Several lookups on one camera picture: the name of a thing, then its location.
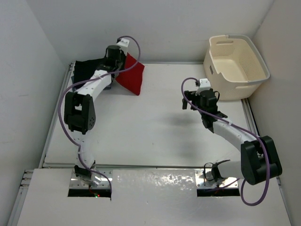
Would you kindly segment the red garment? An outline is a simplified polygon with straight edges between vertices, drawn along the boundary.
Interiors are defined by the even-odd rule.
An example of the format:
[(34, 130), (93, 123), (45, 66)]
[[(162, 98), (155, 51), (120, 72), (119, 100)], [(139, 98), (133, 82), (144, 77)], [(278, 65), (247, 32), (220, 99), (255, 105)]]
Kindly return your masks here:
[(116, 78), (117, 83), (128, 91), (139, 96), (141, 93), (141, 87), (143, 82), (143, 71), (145, 66), (141, 63), (127, 72), (120, 73)]

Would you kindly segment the black garment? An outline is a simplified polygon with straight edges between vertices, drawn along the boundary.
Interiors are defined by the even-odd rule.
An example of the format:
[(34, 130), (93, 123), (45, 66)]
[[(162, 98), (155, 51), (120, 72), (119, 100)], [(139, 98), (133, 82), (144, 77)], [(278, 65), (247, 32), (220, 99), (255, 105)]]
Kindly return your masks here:
[(91, 79), (97, 67), (104, 62), (104, 58), (76, 61), (73, 71), (73, 83)]

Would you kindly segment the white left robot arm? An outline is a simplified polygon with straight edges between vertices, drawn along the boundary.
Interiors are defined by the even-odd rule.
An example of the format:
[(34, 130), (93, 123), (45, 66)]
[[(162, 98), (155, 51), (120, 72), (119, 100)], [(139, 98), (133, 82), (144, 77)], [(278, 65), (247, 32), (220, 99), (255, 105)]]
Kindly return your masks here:
[(73, 84), (60, 100), (59, 121), (67, 137), (78, 147), (76, 176), (91, 178), (96, 173), (95, 159), (88, 147), (88, 135), (96, 123), (94, 101), (109, 88), (125, 69), (128, 44), (109, 45), (103, 58), (76, 61)]

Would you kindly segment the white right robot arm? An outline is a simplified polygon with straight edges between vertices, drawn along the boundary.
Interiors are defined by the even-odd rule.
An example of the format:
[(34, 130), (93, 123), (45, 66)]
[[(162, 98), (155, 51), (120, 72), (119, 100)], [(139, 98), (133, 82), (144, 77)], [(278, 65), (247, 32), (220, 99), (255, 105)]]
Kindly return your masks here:
[(197, 110), (201, 114), (204, 127), (231, 143), (240, 152), (240, 171), (251, 185), (269, 178), (278, 177), (283, 169), (274, 140), (269, 136), (256, 134), (230, 122), (228, 116), (218, 110), (219, 96), (212, 88), (197, 93), (184, 91), (182, 109)]

